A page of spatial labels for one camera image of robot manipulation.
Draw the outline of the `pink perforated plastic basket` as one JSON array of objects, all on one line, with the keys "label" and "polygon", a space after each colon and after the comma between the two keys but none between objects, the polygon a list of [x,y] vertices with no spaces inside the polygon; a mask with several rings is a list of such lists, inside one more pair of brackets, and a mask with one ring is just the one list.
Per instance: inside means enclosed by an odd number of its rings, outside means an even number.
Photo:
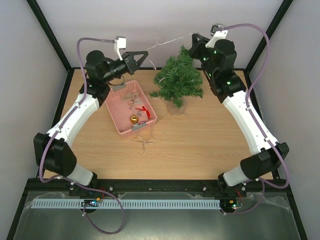
[{"label": "pink perforated plastic basket", "polygon": [[[139,93],[139,98],[135,103],[121,99],[121,96],[127,92]],[[113,86],[105,100],[105,104],[109,110],[116,130],[122,138],[130,137],[143,130],[154,127],[158,119],[153,107],[136,80]],[[148,120],[145,111],[140,111],[142,106],[145,106],[150,112],[150,120]],[[131,123],[130,118],[132,115],[138,116],[137,124]]]}]

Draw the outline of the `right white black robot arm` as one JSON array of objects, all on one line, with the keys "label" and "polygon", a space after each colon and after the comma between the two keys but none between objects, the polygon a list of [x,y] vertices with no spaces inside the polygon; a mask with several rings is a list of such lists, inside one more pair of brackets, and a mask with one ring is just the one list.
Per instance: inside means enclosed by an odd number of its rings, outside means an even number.
[{"label": "right white black robot arm", "polygon": [[237,52],[234,43],[226,39],[227,33],[217,31],[211,39],[194,33],[189,49],[189,56],[201,62],[211,91],[238,124],[251,153],[239,166],[218,177],[218,191],[224,196],[233,193],[237,185],[276,170],[289,153],[289,146],[280,143],[267,129],[252,105],[246,86],[234,72]]}]

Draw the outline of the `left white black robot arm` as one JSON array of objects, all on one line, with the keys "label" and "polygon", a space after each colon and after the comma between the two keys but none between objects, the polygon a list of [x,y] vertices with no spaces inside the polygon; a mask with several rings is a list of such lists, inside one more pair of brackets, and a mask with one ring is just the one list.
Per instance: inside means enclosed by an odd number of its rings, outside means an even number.
[{"label": "left white black robot arm", "polygon": [[33,139],[36,164],[44,170],[88,186],[94,173],[77,162],[71,147],[89,117],[105,102],[111,88],[109,82],[124,74],[133,75],[148,56],[147,51],[127,51],[119,59],[105,57],[99,50],[86,56],[85,83],[72,107],[47,133]]}]

